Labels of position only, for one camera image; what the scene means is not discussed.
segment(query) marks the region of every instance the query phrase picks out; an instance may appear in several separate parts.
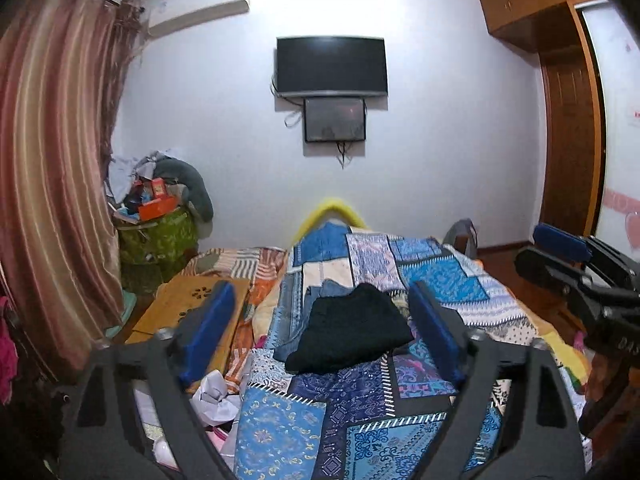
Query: television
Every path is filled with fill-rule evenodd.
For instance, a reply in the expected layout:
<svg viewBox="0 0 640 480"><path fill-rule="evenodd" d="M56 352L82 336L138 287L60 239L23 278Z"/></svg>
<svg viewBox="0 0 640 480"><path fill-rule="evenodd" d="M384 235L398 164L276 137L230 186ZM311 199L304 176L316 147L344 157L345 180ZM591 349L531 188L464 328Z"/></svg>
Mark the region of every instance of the television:
<svg viewBox="0 0 640 480"><path fill-rule="evenodd" d="M362 98L306 98L303 117L306 142L365 140L366 112Z"/></svg>
<svg viewBox="0 0 640 480"><path fill-rule="evenodd" d="M278 38L275 87L282 97L385 96L385 40Z"/></svg>

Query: wall-mounted air conditioner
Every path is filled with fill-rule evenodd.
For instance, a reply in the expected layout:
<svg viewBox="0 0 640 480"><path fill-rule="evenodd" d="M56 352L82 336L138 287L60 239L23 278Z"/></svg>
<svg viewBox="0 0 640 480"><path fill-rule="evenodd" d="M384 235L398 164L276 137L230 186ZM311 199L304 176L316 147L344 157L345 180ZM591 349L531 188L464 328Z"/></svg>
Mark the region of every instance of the wall-mounted air conditioner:
<svg viewBox="0 0 640 480"><path fill-rule="evenodd" d="M248 11L249 0L163 0L149 12L148 31L153 38L160 38L182 28Z"/></svg>

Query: gray backpack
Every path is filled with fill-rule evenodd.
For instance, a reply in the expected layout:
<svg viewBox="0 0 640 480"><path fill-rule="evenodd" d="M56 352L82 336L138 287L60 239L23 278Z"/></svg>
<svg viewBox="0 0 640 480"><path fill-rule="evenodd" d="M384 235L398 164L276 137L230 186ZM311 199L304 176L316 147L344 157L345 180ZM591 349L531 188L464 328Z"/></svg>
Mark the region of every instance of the gray backpack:
<svg viewBox="0 0 640 480"><path fill-rule="evenodd" d="M468 258L478 258L478 233L470 218L458 220L444 237L443 243L449 244Z"/></svg>

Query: small monitor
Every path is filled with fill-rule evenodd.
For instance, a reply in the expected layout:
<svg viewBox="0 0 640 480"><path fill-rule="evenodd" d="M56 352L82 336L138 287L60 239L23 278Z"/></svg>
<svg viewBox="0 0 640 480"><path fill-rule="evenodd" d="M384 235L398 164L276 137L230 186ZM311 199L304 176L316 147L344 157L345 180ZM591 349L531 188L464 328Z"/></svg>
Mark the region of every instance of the small monitor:
<svg viewBox="0 0 640 480"><path fill-rule="evenodd" d="M307 98L304 118L306 142L365 140L364 99L357 97Z"/></svg>

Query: wooden door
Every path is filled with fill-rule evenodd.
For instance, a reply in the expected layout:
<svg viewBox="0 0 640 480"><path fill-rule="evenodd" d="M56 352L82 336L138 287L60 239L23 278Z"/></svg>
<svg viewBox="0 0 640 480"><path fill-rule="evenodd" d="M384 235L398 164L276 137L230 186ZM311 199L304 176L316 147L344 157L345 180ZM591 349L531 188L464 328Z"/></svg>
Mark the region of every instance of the wooden door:
<svg viewBox="0 0 640 480"><path fill-rule="evenodd" d="M546 96L546 176L540 221L574 235L591 230L596 163L591 86L584 53L541 55Z"/></svg>

